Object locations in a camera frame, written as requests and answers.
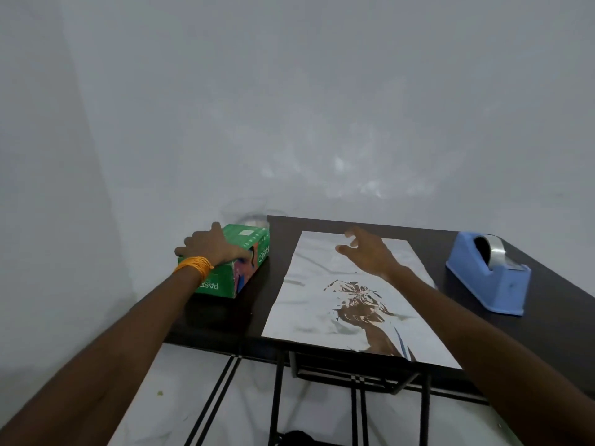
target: hand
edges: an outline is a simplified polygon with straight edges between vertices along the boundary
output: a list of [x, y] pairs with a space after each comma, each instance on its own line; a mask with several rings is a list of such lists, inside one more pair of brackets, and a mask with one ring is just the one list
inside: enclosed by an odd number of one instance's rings
[[349, 258], [359, 269], [387, 280], [392, 272], [403, 268], [379, 236], [358, 226], [347, 230], [345, 236], [355, 236], [351, 247], [337, 246], [335, 249]]
[[235, 259], [249, 260], [252, 252], [240, 246], [234, 246], [225, 239], [219, 222], [213, 222], [211, 230], [196, 231], [184, 239], [186, 247], [176, 247], [179, 257], [204, 257], [213, 266], [227, 263]]

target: table top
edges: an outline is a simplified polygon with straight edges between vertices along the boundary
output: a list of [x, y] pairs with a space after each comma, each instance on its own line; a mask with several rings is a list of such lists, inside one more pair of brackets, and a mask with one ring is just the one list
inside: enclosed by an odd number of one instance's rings
[[[235, 299], [196, 295], [175, 322], [166, 342], [242, 354], [274, 361], [276, 350], [332, 357], [352, 372], [387, 376], [402, 370], [430, 371], [433, 386], [477, 392], [461, 370], [399, 357], [379, 356], [304, 345], [261, 336], [302, 231], [343, 233], [348, 222], [269, 216], [269, 258]], [[383, 238], [405, 239], [440, 291], [536, 353], [591, 398], [595, 398], [595, 298], [554, 271], [506, 243], [507, 255], [531, 268], [531, 283], [522, 317], [498, 315], [481, 306], [445, 263], [457, 232], [389, 225], [359, 224]]]

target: green box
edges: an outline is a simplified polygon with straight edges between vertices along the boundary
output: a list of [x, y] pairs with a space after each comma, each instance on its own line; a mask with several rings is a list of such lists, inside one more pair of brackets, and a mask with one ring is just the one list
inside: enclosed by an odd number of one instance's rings
[[223, 235], [228, 243], [252, 251], [252, 260], [234, 260], [217, 266], [195, 292], [233, 299], [268, 256], [270, 235], [268, 228], [236, 224], [223, 227]]

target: blue tape dispenser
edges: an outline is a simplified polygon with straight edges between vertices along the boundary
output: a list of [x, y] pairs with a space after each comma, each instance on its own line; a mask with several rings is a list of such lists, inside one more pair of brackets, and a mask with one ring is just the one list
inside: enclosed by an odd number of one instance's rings
[[523, 315], [531, 269], [507, 257], [499, 237], [459, 232], [446, 267], [487, 310]]

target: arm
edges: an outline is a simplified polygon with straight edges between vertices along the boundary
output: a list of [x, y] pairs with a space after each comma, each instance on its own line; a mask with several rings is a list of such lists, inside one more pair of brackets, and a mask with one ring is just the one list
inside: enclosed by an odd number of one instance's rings
[[407, 299], [525, 446], [595, 444], [595, 403], [560, 373], [398, 264], [381, 238], [359, 227], [345, 235], [352, 247], [337, 251]]
[[[219, 223], [175, 253], [214, 266], [250, 253], [227, 243]], [[171, 325], [201, 283], [187, 266], [170, 275], [68, 362], [0, 431], [0, 446], [106, 445]]]

